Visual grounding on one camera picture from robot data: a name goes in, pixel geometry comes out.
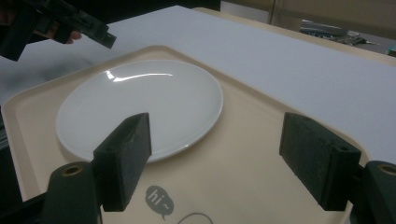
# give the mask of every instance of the tray logo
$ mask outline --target tray logo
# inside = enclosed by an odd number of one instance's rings
[[[165,220],[174,211],[174,203],[168,193],[159,186],[150,186],[146,190],[146,203],[154,212],[160,214]]]

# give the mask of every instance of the screw hole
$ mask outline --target screw hole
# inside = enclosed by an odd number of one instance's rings
[[[378,165],[378,168],[379,168],[379,170],[381,170],[384,173],[387,173],[388,175],[396,175],[396,167],[394,167],[394,166],[380,164],[380,165]]]
[[[70,166],[64,169],[62,172],[63,176],[70,176],[70,175],[76,175],[80,173],[83,170],[82,166],[75,165],[75,166]]]

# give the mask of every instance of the table surface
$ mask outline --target table surface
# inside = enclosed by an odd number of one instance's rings
[[[106,49],[84,36],[73,45],[26,46],[1,58],[0,104],[12,95],[126,53],[165,45],[218,69],[345,133],[373,160],[396,163],[396,59],[206,9],[169,7],[110,24]]]

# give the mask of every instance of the white table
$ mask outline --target white table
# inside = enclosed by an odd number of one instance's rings
[[[28,45],[17,63],[1,58],[0,104],[58,76],[165,45],[342,131],[373,160],[396,163],[393,58],[183,7],[116,22],[109,32],[118,37],[113,49],[85,37],[71,46]]]

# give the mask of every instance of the tray rim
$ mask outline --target tray rim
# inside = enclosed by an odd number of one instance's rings
[[[17,93],[15,95],[13,95],[1,107],[7,133],[11,133],[12,132],[11,130],[18,130],[18,128],[20,128],[19,125],[16,125],[16,127],[13,127],[12,124],[11,124],[12,123],[10,121],[11,119],[17,119],[17,113],[13,114],[13,111],[14,111],[13,109],[17,109],[19,104],[22,103],[23,99],[25,97],[32,96],[32,93],[40,93],[42,90],[45,90],[47,88],[53,88],[53,86],[62,84],[63,82],[65,82],[65,81],[67,81],[69,79],[75,78],[80,73],[89,74],[91,70],[95,71],[95,70],[101,69],[101,68],[105,69],[109,65],[118,66],[118,65],[121,65],[121,64],[129,63],[129,61],[132,61],[135,56],[138,56],[138,55],[140,55],[142,53],[145,53],[145,52],[155,52],[155,51],[164,51],[166,53],[171,53],[173,55],[176,55],[177,58],[184,58],[184,59],[186,59],[185,61],[183,60],[184,62],[192,63],[192,64],[195,64],[197,66],[203,67],[205,70],[209,70],[208,72],[211,73],[211,74],[213,74],[211,71],[215,71],[216,72],[216,76],[214,76],[215,78],[218,78],[218,76],[220,76],[220,78],[222,78],[222,79],[226,79],[227,81],[232,82],[233,84],[239,85],[241,87],[241,89],[243,89],[244,91],[248,91],[250,94],[260,95],[260,97],[265,97],[265,99],[269,99],[271,102],[276,103],[276,105],[278,105],[278,106],[290,109],[291,110],[290,112],[304,114],[301,111],[298,111],[298,110],[292,108],[291,106],[285,105],[282,102],[278,101],[277,99],[274,99],[273,97],[268,96],[267,94],[250,87],[249,85],[245,84],[244,82],[242,82],[242,81],[240,81],[240,80],[238,80],[238,79],[236,79],[234,77],[229,77],[226,74],[220,72],[219,70],[217,70],[217,69],[215,69],[213,67],[210,67],[210,66],[208,66],[208,65],[206,65],[204,63],[198,62],[198,61],[194,60],[193,58],[191,58],[191,57],[189,57],[189,56],[187,56],[185,54],[182,54],[182,53],[180,53],[180,52],[178,52],[178,51],[176,51],[174,49],[171,49],[171,48],[166,47],[166,46],[149,46],[149,47],[146,47],[146,48],[143,48],[143,49],[140,49],[140,50],[125,54],[123,56],[120,56],[119,58],[116,58],[116,59],[113,59],[113,60],[110,60],[110,61],[107,61],[107,62],[104,62],[104,63],[97,64],[97,65],[95,65],[93,67],[79,70],[79,71],[77,71],[75,73],[66,75],[64,77],[58,77],[58,78],[53,79],[53,80],[51,80],[49,82],[42,83],[40,85],[37,85],[35,87],[32,87],[32,88],[27,89],[25,91],[21,91],[20,93]],[[332,128],[328,124],[323,123],[320,119],[316,119],[316,121],[318,121],[319,123],[323,124],[325,127],[329,128],[331,131],[342,135],[343,138],[345,138],[349,143],[351,143],[355,147],[358,147],[360,150],[364,151],[364,153],[365,153],[364,156],[366,156],[366,158],[362,158],[363,160],[366,160],[366,161],[370,160],[371,157],[368,154],[367,150],[365,150],[358,142],[353,140],[348,135],[335,130],[334,128]],[[10,149],[11,149],[11,155],[12,155],[12,159],[14,160],[14,163],[18,164],[18,159],[23,158],[23,162],[29,163],[30,167],[32,167],[32,163],[30,161],[30,158],[29,157],[22,157],[14,149],[15,146],[18,146],[19,144],[23,144],[24,145],[24,143],[17,143],[15,141],[13,141],[13,138],[14,137],[11,134],[8,136],[9,145],[10,145]],[[20,166],[16,165],[15,169],[16,169],[16,172],[17,172],[18,181],[20,182],[20,187],[22,187],[22,189],[26,189],[26,188],[30,188],[30,187],[32,187],[32,188],[36,187],[38,189],[38,191],[39,191],[39,186],[37,184],[37,179],[36,178],[33,178],[33,180],[34,180],[33,183],[25,183],[24,179],[22,178],[23,174],[21,173]],[[28,175],[32,175],[32,176],[35,175],[35,172],[33,171],[33,169],[31,169],[29,173],[30,174],[28,174]],[[22,198],[24,200],[28,199],[27,196],[24,195],[24,194],[22,194]],[[350,213],[350,209],[351,209],[351,207],[348,207],[347,210],[346,210],[346,213],[349,214]]]

